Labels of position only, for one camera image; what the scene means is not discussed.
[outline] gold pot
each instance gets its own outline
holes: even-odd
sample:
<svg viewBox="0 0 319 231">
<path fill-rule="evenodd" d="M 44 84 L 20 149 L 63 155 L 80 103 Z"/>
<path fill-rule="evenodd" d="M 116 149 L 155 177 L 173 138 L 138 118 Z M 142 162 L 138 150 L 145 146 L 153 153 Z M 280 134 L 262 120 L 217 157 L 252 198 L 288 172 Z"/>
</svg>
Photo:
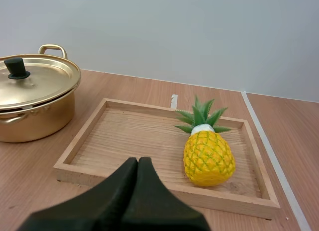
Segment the gold pot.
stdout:
<svg viewBox="0 0 319 231">
<path fill-rule="evenodd" d="M 60 50 L 62 57 L 45 55 Z M 0 58 L 0 141 L 25 142 L 63 128 L 74 115 L 80 69 L 58 45 L 39 54 Z"/>
</svg>

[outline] white wall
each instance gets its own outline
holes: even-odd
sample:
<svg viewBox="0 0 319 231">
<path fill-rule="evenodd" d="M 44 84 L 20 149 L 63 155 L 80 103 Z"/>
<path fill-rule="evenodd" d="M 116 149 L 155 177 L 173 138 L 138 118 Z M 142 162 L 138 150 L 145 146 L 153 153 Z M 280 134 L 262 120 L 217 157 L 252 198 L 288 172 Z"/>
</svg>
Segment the white wall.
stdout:
<svg viewBox="0 0 319 231">
<path fill-rule="evenodd" d="M 0 56 L 319 102 L 319 0 L 0 0 Z"/>
</svg>

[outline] pineapple crown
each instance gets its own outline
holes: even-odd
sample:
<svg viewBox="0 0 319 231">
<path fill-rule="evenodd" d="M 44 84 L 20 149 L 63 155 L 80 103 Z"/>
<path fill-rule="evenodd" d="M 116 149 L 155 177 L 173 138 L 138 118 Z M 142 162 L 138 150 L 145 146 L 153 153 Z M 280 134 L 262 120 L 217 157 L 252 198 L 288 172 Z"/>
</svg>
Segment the pineapple crown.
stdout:
<svg viewBox="0 0 319 231">
<path fill-rule="evenodd" d="M 178 120 L 183 121 L 189 124 L 190 126 L 175 125 L 175 127 L 189 134 L 191 134 L 195 126 L 203 124 L 208 124 L 211 127 L 213 127 L 215 133 L 230 131 L 231 129 L 229 128 L 215 125 L 217 120 L 221 117 L 225 110 L 227 110 L 227 108 L 216 110 L 212 115 L 209 115 L 210 108 L 214 101 L 215 100 L 210 100 L 205 104 L 201 104 L 198 97 L 196 96 L 195 106 L 193 106 L 194 114 L 183 110 L 176 110 L 177 113 L 182 115 L 182 117 L 178 117 Z"/>
</svg>

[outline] yellow pineapple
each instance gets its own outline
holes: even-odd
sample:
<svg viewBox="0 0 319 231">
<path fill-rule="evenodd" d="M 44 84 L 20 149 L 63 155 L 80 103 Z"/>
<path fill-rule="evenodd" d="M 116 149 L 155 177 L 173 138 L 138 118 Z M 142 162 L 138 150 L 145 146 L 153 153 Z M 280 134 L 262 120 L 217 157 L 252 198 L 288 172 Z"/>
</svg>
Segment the yellow pineapple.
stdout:
<svg viewBox="0 0 319 231">
<path fill-rule="evenodd" d="M 176 127 L 191 134 L 185 145 L 184 166 L 189 179 L 198 186 L 224 183 L 236 169 L 229 145 L 219 134 L 230 129 L 215 125 L 226 108 L 209 116 L 213 102 L 214 100 L 210 100 L 202 105 L 196 97 L 194 114 L 177 111 L 183 116 L 178 119 L 191 125 Z"/>
</svg>

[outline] lid handle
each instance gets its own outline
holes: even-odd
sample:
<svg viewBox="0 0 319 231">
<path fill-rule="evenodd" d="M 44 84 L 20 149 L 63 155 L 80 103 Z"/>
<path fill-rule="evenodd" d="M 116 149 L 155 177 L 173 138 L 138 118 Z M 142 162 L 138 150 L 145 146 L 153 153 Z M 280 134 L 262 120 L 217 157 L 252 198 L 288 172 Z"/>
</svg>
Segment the lid handle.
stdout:
<svg viewBox="0 0 319 231">
<path fill-rule="evenodd" d="M 30 76 L 30 72 L 25 70 L 22 58 L 11 58 L 4 61 L 6 67 L 10 71 L 9 79 L 22 80 Z"/>
</svg>

